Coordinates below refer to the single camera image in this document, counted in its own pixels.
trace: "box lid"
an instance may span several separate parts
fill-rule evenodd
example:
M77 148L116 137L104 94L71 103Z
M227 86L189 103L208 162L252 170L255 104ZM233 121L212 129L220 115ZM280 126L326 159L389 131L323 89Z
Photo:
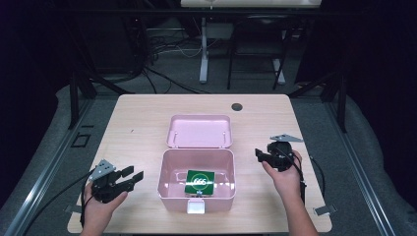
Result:
M229 148L230 118L211 114L174 115L166 142L170 148Z

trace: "round hole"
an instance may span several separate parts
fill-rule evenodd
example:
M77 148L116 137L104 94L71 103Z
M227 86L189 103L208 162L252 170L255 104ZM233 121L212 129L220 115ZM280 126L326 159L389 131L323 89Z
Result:
M243 106L242 106L242 104L240 104L240 103L233 103L233 104L232 104L232 109L233 109L234 111L240 111L240 110L242 110L242 109L243 109Z

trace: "white desk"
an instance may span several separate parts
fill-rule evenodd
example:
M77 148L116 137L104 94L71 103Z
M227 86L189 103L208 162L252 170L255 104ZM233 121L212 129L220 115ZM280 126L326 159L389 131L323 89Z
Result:
M310 8L317 9L322 0L181 0L181 6L185 8ZM273 66L279 67L279 62L274 61ZM208 80L209 53L207 49L207 24L202 20L202 65L200 69L200 83ZM284 84L281 73L278 82Z
M231 108L243 106L241 111ZM223 114L231 119L236 168L236 196L226 212L187 214L168 211L157 193L160 167L171 117L176 114ZM287 232L287 219L279 194L255 157L255 148L267 151L273 135L302 139L289 98L280 94L132 94L120 96L91 166L103 158L119 170L135 166L144 180L135 185L106 229L126 234L248 234ZM328 215L317 216L314 207L325 205L304 143L292 143L303 158L307 183L306 209L320 232L331 230ZM80 215L68 223L79 233Z

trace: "green label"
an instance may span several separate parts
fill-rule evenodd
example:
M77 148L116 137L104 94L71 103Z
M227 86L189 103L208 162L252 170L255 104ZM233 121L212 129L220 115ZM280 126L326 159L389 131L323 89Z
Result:
M214 172L189 170L185 193L196 196L212 195L214 189Z

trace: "human hand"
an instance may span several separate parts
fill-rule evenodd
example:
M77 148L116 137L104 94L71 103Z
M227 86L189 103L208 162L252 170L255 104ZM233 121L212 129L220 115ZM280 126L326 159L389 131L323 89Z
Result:
M97 201L91 194L91 183L86 185L84 199L87 201L85 209L85 223L81 235L101 235L110 222L113 211L128 197L127 192L121 193L113 201L104 204Z
M294 163L300 168L302 157L298 151L293 150L293 152L298 157L298 159L294 158ZM266 161L262 162L262 166L272 178L273 185L282 198L300 196L300 175L294 166L282 172L272 168Z

